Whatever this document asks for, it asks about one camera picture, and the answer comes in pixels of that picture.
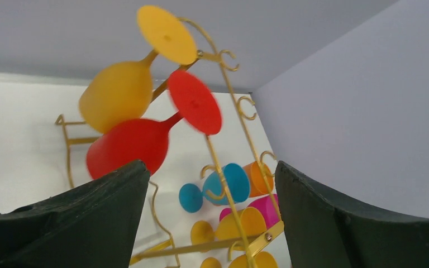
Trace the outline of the orange plastic wine glass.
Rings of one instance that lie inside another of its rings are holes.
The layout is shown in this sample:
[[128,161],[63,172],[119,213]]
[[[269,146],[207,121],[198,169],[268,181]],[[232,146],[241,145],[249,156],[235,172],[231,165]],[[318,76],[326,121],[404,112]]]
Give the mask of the orange plastic wine glass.
[[247,164],[243,167],[243,170],[245,171],[250,183],[249,198],[269,194],[274,189],[274,179],[269,167],[264,164],[263,168],[266,173],[266,179],[270,190],[266,186],[264,177],[256,161]]

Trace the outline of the red plastic wine glass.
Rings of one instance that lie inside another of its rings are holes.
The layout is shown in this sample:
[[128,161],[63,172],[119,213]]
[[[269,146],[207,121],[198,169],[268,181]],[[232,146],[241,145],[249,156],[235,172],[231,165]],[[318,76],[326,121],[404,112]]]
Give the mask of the red plastic wine glass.
[[130,119],[94,141],[86,155],[90,177],[99,179],[134,160],[154,174],[169,148],[169,132],[181,120],[205,135],[222,128],[221,110],[210,88],[193,74],[177,70],[168,78],[169,97],[177,112],[164,121]]

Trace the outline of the yellow wine glass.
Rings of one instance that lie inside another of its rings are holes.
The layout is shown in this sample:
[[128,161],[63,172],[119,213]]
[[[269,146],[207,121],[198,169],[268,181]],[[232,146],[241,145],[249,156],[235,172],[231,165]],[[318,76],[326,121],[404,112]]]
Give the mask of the yellow wine glass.
[[102,69],[78,102],[81,117],[100,133],[144,115],[153,98],[150,68],[157,56],[179,65],[197,58],[194,38],[171,12],[144,5],[136,12],[136,23],[151,51],[141,60],[121,61]]
[[[247,237],[260,235],[267,230],[265,219],[261,212],[254,208],[248,207],[238,210],[241,227]],[[197,221],[190,231],[190,240],[192,245],[214,242],[215,240],[229,240],[241,237],[236,225],[233,213],[224,216],[214,229],[212,225],[204,220]]]
[[[254,257],[254,261],[258,268],[278,268],[275,258],[268,252],[260,252]],[[221,263],[214,257],[206,258],[200,265],[200,268],[221,268]],[[228,268],[246,268],[247,257],[241,255],[235,258],[229,264]]]

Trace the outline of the yellow back wine glass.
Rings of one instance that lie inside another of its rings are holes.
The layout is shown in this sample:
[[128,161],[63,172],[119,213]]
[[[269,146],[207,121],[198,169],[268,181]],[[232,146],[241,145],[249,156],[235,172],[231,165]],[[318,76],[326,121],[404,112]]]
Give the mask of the yellow back wine glass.
[[197,58],[194,38],[171,12],[144,5],[136,12],[136,23],[151,51],[141,60],[121,61],[102,69],[78,102],[81,117],[100,133],[144,115],[153,98],[150,68],[157,56],[179,65]]

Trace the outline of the magenta plastic wine glass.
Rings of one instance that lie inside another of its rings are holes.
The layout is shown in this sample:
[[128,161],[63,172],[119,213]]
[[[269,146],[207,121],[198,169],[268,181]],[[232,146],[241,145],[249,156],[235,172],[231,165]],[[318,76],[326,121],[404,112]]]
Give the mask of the magenta plastic wine glass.
[[[278,202],[277,194],[273,194],[273,197],[275,201]],[[254,207],[262,214],[267,229],[271,228],[273,225],[277,224],[280,221],[280,218],[277,215],[270,196],[266,195],[264,197],[255,199],[247,207]],[[224,208],[220,212],[219,222],[222,221],[225,216],[231,214],[231,212],[232,210],[230,208]]]

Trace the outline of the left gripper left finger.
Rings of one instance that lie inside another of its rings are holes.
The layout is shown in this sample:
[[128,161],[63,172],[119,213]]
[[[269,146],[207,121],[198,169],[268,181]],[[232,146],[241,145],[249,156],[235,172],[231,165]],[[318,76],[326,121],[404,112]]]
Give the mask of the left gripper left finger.
[[150,172],[135,160],[0,213],[0,267],[129,267]]

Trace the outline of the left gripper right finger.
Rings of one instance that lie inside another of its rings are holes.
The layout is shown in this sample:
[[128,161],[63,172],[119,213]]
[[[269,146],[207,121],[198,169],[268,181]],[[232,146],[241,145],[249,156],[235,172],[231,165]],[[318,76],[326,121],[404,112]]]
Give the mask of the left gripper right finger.
[[429,218],[362,202],[284,161],[275,186],[293,267],[429,267]]

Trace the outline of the gold wire glass rack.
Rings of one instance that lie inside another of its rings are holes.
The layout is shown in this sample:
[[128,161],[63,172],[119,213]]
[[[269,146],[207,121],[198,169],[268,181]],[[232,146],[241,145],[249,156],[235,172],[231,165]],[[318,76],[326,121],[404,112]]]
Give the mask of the gold wire glass rack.
[[[148,109],[140,118],[164,121],[177,112],[177,109],[169,97],[168,91],[168,78],[172,72],[177,70],[189,72],[189,68],[199,60],[208,60],[217,63],[220,66],[224,79],[227,79],[227,72],[232,71],[232,67],[228,66],[223,59],[224,55],[231,54],[229,50],[218,50],[210,35],[194,21],[184,17],[178,18],[189,30],[190,34],[195,40],[197,46],[197,58],[193,63],[188,65],[176,64],[161,55],[155,58],[150,68],[153,83],[153,98]],[[258,154],[256,152],[254,143],[247,127],[244,127],[243,131],[250,146],[254,161],[257,162],[264,177],[266,186],[270,190],[266,179],[266,173],[263,168],[264,155]],[[207,143],[209,153],[212,158],[212,163],[210,165],[204,166],[200,172],[203,185],[201,187],[190,183],[184,185],[179,192],[179,201],[187,212],[198,211],[199,208],[203,205],[204,201],[209,201],[215,206],[230,208],[234,215],[235,222],[241,237],[229,240],[215,240],[214,242],[203,243],[199,245],[191,244],[184,247],[177,247],[173,237],[169,237],[167,240],[160,242],[145,251],[141,251],[133,255],[130,258],[130,264],[135,264],[143,259],[148,258],[160,256],[178,257],[183,253],[207,252],[218,248],[226,248],[229,253],[232,253],[234,250],[242,251],[243,255],[247,257],[247,267],[257,267],[254,257],[258,253],[263,252],[264,248],[283,232],[284,224],[280,219],[277,224],[273,225],[265,232],[254,236],[246,236],[244,230],[241,227],[240,216],[237,213],[238,210],[236,209],[235,205],[249,199],[249,179],[242,166],[235,163],[221,165],[211,140],[212,136],[214,135],[201,134],[204,136],[204,139]],[[70,138],[67,133],[63,135],[66,147],[67,176],[70,184],[73,183],[72,170],[70,167],[71,147],[73,145],[80,144],[89,144],[91,146],[91,144],[101,136]],[[272,191],[266,195],[270,196],[277,215],[280,216],[279,207],[273,197]],[[258,199],[266,195],[261,195],[254,198]]]

